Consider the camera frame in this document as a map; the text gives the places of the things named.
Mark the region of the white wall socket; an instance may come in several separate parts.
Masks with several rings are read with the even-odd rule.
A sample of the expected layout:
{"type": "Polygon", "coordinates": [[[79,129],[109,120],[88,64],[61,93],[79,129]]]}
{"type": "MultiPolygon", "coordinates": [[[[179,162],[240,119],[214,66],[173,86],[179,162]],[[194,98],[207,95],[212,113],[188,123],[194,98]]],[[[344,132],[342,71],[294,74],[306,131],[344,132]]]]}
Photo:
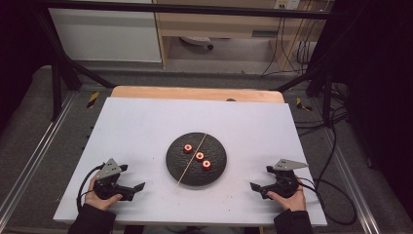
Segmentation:
{"type": "Polygon", "coordinates": [[[280,10],[296,10],[300,0],[276,0],[274,8],[280,10]]]}

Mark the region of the yellow black tape strip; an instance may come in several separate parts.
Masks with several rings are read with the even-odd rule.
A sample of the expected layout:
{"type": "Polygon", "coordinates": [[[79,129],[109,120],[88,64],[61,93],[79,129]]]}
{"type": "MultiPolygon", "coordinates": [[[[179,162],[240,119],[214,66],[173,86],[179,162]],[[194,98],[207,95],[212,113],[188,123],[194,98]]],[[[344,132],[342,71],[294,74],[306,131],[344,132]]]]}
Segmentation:
{"type": "Polygon", "coordinates": [[[307,106],[303,104],[302,99],[300,97],[296,98],[296,107],[298,109],[304,109],[306,111],[313,111],[313,108],[311,106],[307,106]]]}
{"type": "Polygon", "coordinates": [[[91,97],[90,97],[90,99],[89,99],[89,101],[88,101],[88,104],[87,104],[87,108],[88,108],[88,109],[91,109],[91,108],[94,107],[94,104],[95,104],[98,96],[99,96],[99,92],[93,92],[93,93],[92,93],[92,95],[91,95],[91,97]]]}

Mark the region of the person's left hand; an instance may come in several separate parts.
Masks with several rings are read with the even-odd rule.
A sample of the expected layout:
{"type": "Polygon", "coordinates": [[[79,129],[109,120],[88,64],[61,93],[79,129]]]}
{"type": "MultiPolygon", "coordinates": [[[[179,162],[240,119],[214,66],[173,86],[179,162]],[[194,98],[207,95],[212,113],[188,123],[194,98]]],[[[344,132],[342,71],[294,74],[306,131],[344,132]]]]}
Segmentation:
{"type": "Polygon", "coordinates": [[[111,206],[116,204],[118,201],[120,201],[123,196],[121,194],[116,194],[109,199],[102,200],[100,199],[94,192],[94,183],[95,183],[95,177],[91,179],[89,188],[88,188],[88,193],[85,195],[85,203],[97,208],[102,211],[107,211],[111,206]]]}

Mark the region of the black round plate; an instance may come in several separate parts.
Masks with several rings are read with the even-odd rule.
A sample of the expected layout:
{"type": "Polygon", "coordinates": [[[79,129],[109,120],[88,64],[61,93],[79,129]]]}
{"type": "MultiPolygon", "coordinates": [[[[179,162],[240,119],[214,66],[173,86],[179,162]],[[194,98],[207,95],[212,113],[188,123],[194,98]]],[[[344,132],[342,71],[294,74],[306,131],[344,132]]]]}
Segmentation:
{"type": "MultiPolygon", "coordinates": [[[[205,133],[185,134],[175,139],[169,146],[166,155],[166,165],[170,175],[176,181],[180,179],[204,134],[205,133]],[[185,144],[191,144],[193,146],[191,153],[187,154],[183,152],[185,144]]],[[[218,180],[224,173],[227,165],[227,154],[224,146],[217,138],[207,134],[198,152],[205,154],[204,160],[211,162],[211,168],[208,171],[204,170],[202,167],[204,160],[198,162],[195,158],[180,184],[193,187],[206,186],[218,180]]]]}

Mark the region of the white board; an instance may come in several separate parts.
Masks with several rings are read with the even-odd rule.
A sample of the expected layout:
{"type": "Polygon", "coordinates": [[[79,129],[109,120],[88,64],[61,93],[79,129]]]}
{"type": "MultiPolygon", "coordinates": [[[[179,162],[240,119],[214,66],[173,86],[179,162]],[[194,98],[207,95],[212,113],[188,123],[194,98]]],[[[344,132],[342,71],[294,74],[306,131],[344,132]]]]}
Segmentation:
{"type": "Polygon", "coordinates": [[[130,202],[112,208],[120,224],[270,226],[282,207],[251,190],[267,185],[280,159],[305,162],[285,103],[110,97],[104,103],[54,219],[77,216],[81,182],[95,166],[114,159],[128,165],[120,184],[143,184],[130,202]],[[205,187],[178,183],[168,172],[172,142],[187,133],[217,138],[227,153],[223,175],[205,187]]]}

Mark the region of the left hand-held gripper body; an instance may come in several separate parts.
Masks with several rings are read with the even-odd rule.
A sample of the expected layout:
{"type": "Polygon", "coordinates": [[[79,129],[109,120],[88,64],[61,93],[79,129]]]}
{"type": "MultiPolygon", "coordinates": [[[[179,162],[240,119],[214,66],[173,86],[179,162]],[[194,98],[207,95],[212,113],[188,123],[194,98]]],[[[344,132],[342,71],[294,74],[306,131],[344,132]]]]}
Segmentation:
{"type": "Polygon", "coordinates": [[[113,158],[110,158],[97,173],[94,183],[94,192],[102,200],[121,194],[122,201],[131,201],[135,192],[131,187],[125,187],[117,183],[122,171],[113,158]]]}

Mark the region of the person's right hand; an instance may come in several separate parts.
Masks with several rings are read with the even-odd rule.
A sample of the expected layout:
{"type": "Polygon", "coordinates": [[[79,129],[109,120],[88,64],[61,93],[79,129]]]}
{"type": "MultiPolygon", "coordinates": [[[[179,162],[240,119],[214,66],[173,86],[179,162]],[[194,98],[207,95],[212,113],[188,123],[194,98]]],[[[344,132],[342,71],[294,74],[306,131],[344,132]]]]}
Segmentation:
{"type": "Polygon", "coordinates": [[[291,210],[292,212],[301,212],[307,210],[306,199],[302,185],[299,185],[295,193],[289,198],[283,198],[281,195],[273,191],[269,191],[267,193],[267,196],[278,202],[285,211],[291,210]]]}

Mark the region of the aluminium rail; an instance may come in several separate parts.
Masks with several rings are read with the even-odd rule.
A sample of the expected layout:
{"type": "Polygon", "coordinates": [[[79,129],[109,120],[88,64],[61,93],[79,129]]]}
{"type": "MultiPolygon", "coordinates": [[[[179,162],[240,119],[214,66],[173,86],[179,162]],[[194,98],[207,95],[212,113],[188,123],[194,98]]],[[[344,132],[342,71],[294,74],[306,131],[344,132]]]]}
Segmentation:
{"type": "Polygon", "coordinates": [[[365,234],[380,234],[380,228],[376,219],[369,209],[369,206],[357,184],[356,178],[352,173],[348,163],[345,160],[338,143],[334,142],[336,137],[330,129],[323,130],[326,140],[333,148],[332,158],[335,162],[337,170],[344,182],[346,190],[355,203],[358,220],[365,234]]]}
{"type": "Polygon", "coordinates": [[[41,140],[30,155],[28,162],[25,164],[22,172],[19,174],[17,181],[14,183],[11,191],[0,206],[0,230],[4,229],[12,216],[19,200],[22,197],[26,187],[39,167],[43,157],[47,153],[51,143],[53,142],[56,133],[58,132],[62,122],[64,121],[70,107],[72,106],[77,92],[69,92],[62,104],[62,110],[57,115],[56,119],[50,123],[48,129],[43,134],[41,140]]]}

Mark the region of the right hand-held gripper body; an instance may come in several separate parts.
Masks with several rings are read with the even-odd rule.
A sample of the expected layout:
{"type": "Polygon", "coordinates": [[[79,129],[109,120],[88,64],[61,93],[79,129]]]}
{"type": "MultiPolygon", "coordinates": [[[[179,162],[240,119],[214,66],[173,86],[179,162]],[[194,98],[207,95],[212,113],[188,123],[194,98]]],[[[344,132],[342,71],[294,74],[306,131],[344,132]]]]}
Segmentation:
{"type": "Polygon", "coordinates": [[[273,191],[283,198],[291,197],[299,186],[294,170],[303,169],[307,167],[306,163],[280,159],[274,167],[276,170],[274,174],[276,182],[274,184],[265,185],[261,187],[261,196],[263,199],[268,199],[267,193],[273,191]]]}

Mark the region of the thin wooden skewer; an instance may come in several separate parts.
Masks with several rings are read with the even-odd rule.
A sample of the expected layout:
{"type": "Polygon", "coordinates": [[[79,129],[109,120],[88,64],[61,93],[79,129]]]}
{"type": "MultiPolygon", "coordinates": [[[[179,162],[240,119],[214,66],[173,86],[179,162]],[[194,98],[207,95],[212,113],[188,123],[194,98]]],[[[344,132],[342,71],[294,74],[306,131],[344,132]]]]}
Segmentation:
{"type": "Polygon", "coordinates": [[[203,136],[202,140],[201,140],[201,141],[200,141],[200,143],[198,144],[198,146],[197,146],[197,148],[196,148],[195,152],[193,153],[193,156],[191,157],[191,160],[190,160],[190,161],[189,161],[189,163],[187,164],[187,166],[186,166],[185,170],[183,171],[183,173],[182,173],[182,175],[181,175],[180,179],[178,180],[177,184],[175,185],[175,187],[178,187],[178,186],[179,186],[179,184],[180,184],[180,182],[182,181],[182,179],[185,177],[185,175],[186,175],[186,173],[187,173],[188,169],[190,168],[190,166],[191,166],[191,164],[192,164],[193,160],[195,159],[195,157],[196,157],[196,155],[197,155],[197,153],[198,153],[198,151],[199,151],[200,147],[202,146],[203,142],[205,141],[206,137],[207,137],[207,134],[204,134],[204,136],[203,136]]]}

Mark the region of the white power strip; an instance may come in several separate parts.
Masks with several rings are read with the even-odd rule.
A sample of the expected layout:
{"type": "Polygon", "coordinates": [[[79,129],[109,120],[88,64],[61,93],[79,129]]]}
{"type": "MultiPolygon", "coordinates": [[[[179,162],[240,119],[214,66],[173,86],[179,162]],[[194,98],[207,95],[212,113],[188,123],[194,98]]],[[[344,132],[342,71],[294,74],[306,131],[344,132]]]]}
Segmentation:
{"type": "Polygon", "coordinates": [[[181,40],[192,45],[206,47],[208,50],[213,49],[213,45],[208,37],[181,37],[181,40]]]}

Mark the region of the light wooden desk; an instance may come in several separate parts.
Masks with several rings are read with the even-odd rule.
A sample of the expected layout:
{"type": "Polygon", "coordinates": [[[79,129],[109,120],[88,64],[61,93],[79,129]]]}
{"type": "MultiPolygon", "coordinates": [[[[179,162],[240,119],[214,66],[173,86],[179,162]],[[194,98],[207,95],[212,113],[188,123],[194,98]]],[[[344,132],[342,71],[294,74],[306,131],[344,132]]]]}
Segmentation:
{"type": "MultiPolygon", "coordinates": [[[[275,9],[276,0],[153,0],[155,4],[275,9]]],[[[296,10],[320,11],[328,0],[300,0],[296,10]]],[[[280,70],[292,67],[298,45],[317,42],[325,26],[323,19],[243,18],[212,15],[155,15],[162,37],[210,37],[267,39],[276,53],[280,70]]]]}

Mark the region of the white cabinet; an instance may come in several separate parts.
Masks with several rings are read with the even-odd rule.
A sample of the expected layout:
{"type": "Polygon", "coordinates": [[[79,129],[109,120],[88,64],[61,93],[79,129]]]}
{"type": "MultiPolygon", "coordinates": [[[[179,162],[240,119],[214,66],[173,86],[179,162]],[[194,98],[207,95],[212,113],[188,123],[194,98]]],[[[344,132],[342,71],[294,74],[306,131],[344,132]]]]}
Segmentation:
{"type": "Polygon", "coordinates": [[[153,13],[50,9],[59,40],[75,60],[160,62],[153,13]]]}

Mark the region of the wooden table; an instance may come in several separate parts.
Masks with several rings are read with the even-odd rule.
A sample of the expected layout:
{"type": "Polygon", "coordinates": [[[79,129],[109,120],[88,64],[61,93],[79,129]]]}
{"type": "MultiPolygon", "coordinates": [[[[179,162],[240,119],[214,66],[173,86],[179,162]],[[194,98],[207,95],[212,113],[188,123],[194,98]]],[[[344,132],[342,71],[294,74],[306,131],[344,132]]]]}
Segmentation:
{"type": "Polygon", "coordinates": [[[163,98],[284,103],[280,92],[251,89],[201,89],[175,87],[118,86],[112,98],[163,98]]]}

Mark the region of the black metal frame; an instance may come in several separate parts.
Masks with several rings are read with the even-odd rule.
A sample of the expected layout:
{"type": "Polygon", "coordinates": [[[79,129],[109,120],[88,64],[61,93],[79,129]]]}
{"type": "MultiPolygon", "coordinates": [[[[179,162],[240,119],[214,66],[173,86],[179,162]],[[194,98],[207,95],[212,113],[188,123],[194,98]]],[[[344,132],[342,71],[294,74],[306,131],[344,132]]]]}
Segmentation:
{"type": "Polygon", "coordinates": [[[175,4],[145,4],[145,3],[123,3],[123,2],[95,2],[95,1],[71,1],[71,0],[34,0],[30,3],[30,10],[43,30],[49,45],[54,52],[54,64],[52,69],[61,68],[60,75],[67,87],[72,90],[79,90],[82,83],[77,72],[89,77],[97,84],[105,88],[113,89],[117,85],[113,84],[97,74],[91,72],[86,67],[68,56],[61,45],[57,35],[55,24],[51,19],[47,19],[47,12],[50,9],[82,10],[82,11],[103,11],[103,12],[138,12],[138,13],[161,13],[161,14],[181,14],[181,15],[212,15],[231,16],[243,18],[278,18],[278,19],[306,19],[306,20],[338,20],[349,21],[349,26],[345,29],[336,41],[332,44],[332,51],[338,53],[340,45],[348,30],[357,21],[358,15],[362,12],[365,4],[362,3],[359,11],[330,11],[330,12],[310,12],[298,10],[266,10],[257,8],[240,7],[220,7],[220,6],[196,6],[196,5],[175,5],[175,4]]]}

